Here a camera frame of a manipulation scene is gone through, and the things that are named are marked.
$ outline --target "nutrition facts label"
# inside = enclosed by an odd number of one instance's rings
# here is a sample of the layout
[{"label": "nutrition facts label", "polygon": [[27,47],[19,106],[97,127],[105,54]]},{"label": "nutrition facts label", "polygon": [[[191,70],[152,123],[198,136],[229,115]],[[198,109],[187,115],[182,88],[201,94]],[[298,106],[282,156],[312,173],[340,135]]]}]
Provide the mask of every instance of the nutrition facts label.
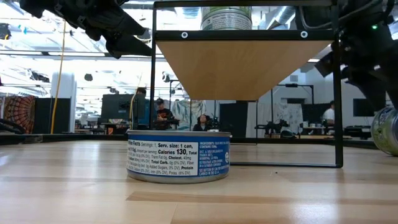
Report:
[{"label": "nutrition facts label", "polygon": [[141,174],[198,175],[197,142],[129,140],[127,168]]},{"label": "nutrition facts label", "polygon": [[229,171],[229,140],[206,141],[128,141],[127,169],[159,176],[212,176]]}]

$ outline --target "wooden surface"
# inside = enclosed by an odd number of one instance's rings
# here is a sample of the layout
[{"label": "wooden surface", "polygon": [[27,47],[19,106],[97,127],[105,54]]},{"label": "wooden surface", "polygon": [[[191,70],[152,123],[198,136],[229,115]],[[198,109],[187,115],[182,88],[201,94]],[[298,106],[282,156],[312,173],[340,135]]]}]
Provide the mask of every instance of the wooden surface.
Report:
[{"label": "wooden surface", "polygon": [[328,44],[330,41],[157,41],[195,100],[257,100]]},{"label": "wooden surface", "polygon": [[[0,146],[0,223],[398,223],[398,158],[345,149],[343,169],[232,167],[216,182],[127,177],[126,142]],[[231,146],[232,161],[321,162],[334,148]]]}]

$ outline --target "wire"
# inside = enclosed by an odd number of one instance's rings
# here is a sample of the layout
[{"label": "wire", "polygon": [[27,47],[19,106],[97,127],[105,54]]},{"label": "wire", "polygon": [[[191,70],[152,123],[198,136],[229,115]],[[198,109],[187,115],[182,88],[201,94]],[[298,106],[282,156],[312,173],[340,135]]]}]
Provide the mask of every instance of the wire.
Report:
[{"label": "wire", "polygon": [[[380,4],[380,3],[382,3],[382,0],[373,0],[373,1],[369,2],[369,3],[367,3],[366,5],[360,7],[359,9],[354,10],[354,11],[348,13],[347,15],[345,15],[345,16],[339,18],[338,21],[339,21],[339,22],[344,22],[344,21],[347,20],[347,19],[351,19],[351,18],[352,18],[353,16],[355,16],[357,13],[362,12],[362,11],[365,11],[365,10],[367,10],[367,9],[369,9],[369,8],[371,8],[371,7],[374,7],[374,6],[376,6],[376,5]],[[300,6],[299,9],[300,9],[300,18],[301,18],[301,22],[302,22],[302,24],[303,24],[303,26],[304,26],[305,29],[311,30],[311,29],[328,29],[328,28],[330,28],[331,22],[327,22],[327,23],[325,23],[325,24],[322,24],[322,25],[319,25],[319,26],[315,26],[315,27],[309,26],[309,25],[307,24],[307,22],[305,21],[303,7]]]},{"label": "wire", "polygon": [[[141,83],[141,78],[142,78],[142,73],[141,73],[141,76],[139,77],[139,81],[138,81],[138,85],[137,85],[137,88],[136,89],[138,89],[138,87],[139,87],[139,85],[140,85],[140,83]],[[136,95],[137,95],[137,90],[136,90],[136,94],[134,94],[134,96],[132,96],[132,98],[131,98],[131,102],[130,102],[130,130],[132,130],[132,124],[133,124],[133,119],[134,119],[134,117],[133,117],[133,115],[132,115],[132,103],[134,102],[134,99],[135,99],[135,97],[136,97]]]},{"label": "wire", "polygon": [[60,72],[58,74],[58,82],[57,82],[57,91],[55,93],[55,101],[54,101],[54,108],[52,110],[52,119],[51,119],[51,134],[54,133],[54,125],[55,125],[55,112],[57,110],[57,103],[58,103],[58,92],[60,90],[61,84],[61,74],[62,74],[62,65],[63,65],[63,53],[65,52],[65,33],[67,30],[67,21],[63,21],[63,38],[62,38],[62,53],[61,53],[61,65],[60,65]]}]

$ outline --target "wooden table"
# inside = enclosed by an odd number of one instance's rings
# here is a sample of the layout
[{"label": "wooden table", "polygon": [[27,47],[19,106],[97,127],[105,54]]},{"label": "wooden table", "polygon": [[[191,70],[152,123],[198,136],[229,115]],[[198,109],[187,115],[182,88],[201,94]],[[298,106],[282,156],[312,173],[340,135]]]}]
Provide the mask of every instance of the wooden table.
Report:
[{"label": "wooden table", "polygon": [[[398,223],[398,158],[345,148],[343,169],[232,167],[194,185],[127,177],[125,141],[0,147],[0,223]],[[231,146],[232,161],[332,163],[333,146]]]}]

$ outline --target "tuna can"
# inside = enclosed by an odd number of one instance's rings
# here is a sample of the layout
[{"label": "tuna can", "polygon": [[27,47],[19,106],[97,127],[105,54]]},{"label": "tuna can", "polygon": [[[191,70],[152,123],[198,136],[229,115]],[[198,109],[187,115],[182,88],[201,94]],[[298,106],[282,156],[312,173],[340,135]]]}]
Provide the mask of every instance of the tuna can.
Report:
[{"label": "tuna can", "polygon": [[220,180],[229,172],[230,133],[128,131],[127,173],[162,184]]},{"label": "tuna can", "polygon": [[380,110],[372,123],[372,137],[383,152],[398,156],[398,111],[393,107]]},{"label": "tuna can", "polygon": [[251,30],[251,7],[202,7],[202,30]]}]

